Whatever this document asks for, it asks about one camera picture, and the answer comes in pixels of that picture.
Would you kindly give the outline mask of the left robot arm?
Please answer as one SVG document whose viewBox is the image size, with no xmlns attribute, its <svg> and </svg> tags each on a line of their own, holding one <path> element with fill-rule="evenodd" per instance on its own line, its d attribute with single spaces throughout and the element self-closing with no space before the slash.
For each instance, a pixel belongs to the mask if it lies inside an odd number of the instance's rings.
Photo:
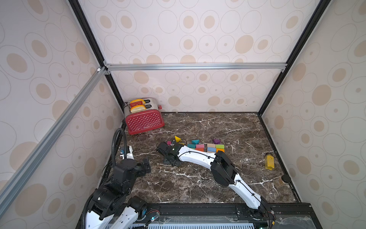
<svg viewBox="0 0 366 229">
<path fill-rule="evenodd" d="M 125 158 L 113 166 L 111 180 L 97 188 L 87 199 L 81 215 L 81 228 L 91 228 L 87 222 L 87 216 L 91 213 L 101 223 L 106 222 L 105 218 L 112 217 L 130 195 L 137 178 L 148 173 L 151 173 L 151 166 L 147 158 L 142 162 Z"/>
</svg>

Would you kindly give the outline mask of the yellow triangular block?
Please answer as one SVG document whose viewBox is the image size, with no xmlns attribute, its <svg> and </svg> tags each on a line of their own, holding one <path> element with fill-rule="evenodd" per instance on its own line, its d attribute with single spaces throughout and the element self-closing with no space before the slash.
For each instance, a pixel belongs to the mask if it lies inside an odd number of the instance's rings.
<svg viewBox="0 0 366 229">
<path fill-rule="evenodd" d="M 174 138 L 175 138 L 175 141 L 176 141 L 177 143 L 179 143 L 179 142 L 182 140 L 181 138 L 179 138 L 179 137 L 177 137 L 177 136 L 175 136 Z"/>
</svg>

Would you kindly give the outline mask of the light blue rectangular block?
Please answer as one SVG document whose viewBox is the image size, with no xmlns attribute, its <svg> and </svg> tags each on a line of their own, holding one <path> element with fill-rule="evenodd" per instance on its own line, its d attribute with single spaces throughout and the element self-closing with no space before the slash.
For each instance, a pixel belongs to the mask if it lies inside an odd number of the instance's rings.
<svg viewBox="0 0 366 229">
<path fill-rule="evenodd" d="M 214 152 L 214 153 L 216 153 L 216 148 L 210 148 L 210 147 L 208 147 L 207 148 L 207 152 Z"/>
</svg>

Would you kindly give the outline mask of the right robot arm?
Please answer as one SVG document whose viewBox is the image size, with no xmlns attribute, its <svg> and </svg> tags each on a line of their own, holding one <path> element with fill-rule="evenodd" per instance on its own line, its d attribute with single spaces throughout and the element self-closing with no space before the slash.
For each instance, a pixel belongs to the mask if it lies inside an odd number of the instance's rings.
<svg viewBox="0 0 366 229">
<path fill-rule="evenodd" d="M 242 198 L 254 218 L 267 217 L 268 220 L 274 219 L 267 201 L 242 180 L 235 165 L 225 152 L 209 153 L 178 143 L 170 146 L 165 142 L 160 143 L 156 150 L 163 155 L 165 161 L 171 166 L 179 166 L 183 162 L 190 162 L 209 169 L 219 185 L 229 187 Z"/>
</svg>

